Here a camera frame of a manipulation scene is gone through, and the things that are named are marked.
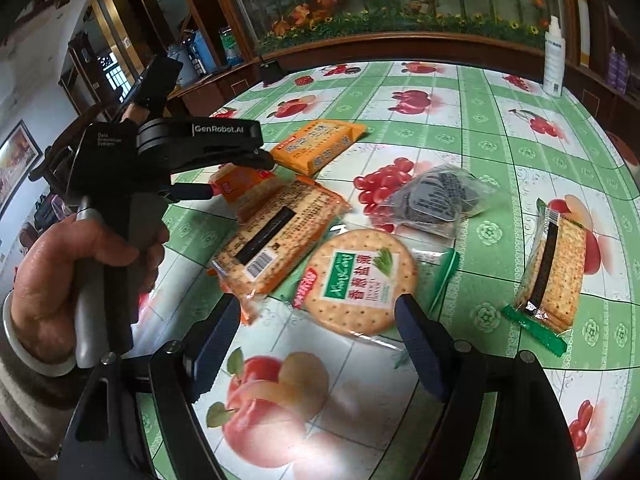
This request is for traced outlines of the grey sleeve forearm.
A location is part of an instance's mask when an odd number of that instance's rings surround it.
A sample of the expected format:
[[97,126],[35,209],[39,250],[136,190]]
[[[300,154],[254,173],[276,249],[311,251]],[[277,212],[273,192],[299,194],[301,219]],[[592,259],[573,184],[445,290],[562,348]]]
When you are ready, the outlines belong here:
[[73,360],[44,364],[17,339],[7,296],[1,321],[1,422],[31,460],[54,460],[89,373]]

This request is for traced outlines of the left hand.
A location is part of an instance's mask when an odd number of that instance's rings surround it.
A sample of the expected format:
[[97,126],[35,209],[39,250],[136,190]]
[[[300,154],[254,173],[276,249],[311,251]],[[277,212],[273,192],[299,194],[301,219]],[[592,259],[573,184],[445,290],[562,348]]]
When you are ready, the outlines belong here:
[[129,266],[141,261],[145,274],[138,293],[144,295],[154,288],[168,240],[163,223],[157,225],[145,252],[138,252],[96,220],[70,216],[51,226],[17,270],[11,301],[17,339],[40,362],[65,361],[76,344],[72,294],[76,262],[90,259],[107,266]]

